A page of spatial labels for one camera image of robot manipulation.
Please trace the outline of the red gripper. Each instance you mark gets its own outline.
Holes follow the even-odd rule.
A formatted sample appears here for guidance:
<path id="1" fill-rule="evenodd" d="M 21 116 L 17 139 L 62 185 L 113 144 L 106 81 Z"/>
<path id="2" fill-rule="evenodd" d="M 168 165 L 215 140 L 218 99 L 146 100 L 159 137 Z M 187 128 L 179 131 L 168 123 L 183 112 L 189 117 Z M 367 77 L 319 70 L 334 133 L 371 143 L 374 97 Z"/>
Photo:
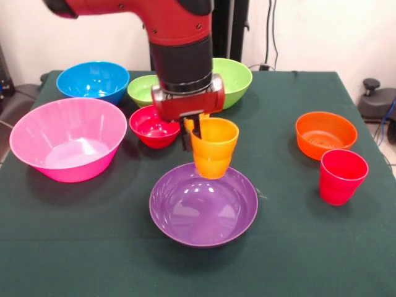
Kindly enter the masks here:
<path id="1" fill-rule="evenodd" d="M 172 95 L 159 84 L 151 88 L 153 105 L 164 121 L 179 121 L 184 151 L 192 151 L 191 133 L 201 138 L 200 120 L 203 113 L 216 113 L 225 104 L 225 89 L 220 74 L 214 73 L 209 87 L 198 93 Z"/>

